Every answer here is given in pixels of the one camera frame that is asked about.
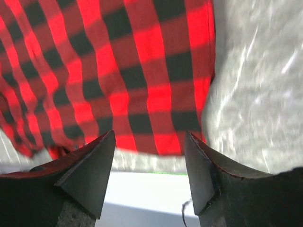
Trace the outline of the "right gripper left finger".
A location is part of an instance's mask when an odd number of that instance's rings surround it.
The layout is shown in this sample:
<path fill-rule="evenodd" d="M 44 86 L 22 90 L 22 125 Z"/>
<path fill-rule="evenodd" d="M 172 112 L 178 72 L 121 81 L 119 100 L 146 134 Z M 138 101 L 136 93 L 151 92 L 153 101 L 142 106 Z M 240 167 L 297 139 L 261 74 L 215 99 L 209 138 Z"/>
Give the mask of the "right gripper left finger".
<path fill-rule="evenodd" d="M 0 176 L 3 227 L 93 227 L 101 217 L 116 139 L 113 131 L 62 158 Z"/>

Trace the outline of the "red black plaid shirt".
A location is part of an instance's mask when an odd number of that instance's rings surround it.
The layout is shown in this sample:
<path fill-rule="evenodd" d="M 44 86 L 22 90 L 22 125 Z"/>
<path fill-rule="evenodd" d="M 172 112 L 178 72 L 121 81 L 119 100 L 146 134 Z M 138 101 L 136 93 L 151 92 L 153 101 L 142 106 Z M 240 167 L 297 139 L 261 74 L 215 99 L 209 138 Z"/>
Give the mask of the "red black plaid shirt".
<path fill-rule="evenodd" d="M 214 62 L 211 0 L 3 0 L 0 127 L 27 157 L 111 130 L 118 148 L 183 155 Z"/>

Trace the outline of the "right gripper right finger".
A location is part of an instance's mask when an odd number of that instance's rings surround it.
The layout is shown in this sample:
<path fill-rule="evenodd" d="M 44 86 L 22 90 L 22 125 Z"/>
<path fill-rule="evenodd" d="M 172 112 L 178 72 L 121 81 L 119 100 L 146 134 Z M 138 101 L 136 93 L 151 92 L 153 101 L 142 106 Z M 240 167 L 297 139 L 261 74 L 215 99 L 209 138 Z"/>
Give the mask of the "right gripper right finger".
<path fill-rule="evenodd" d="M 194 213 L 203 227 L 300 227 L 303 169 L 276 175 L 242 165 L 185 134 Z"/>

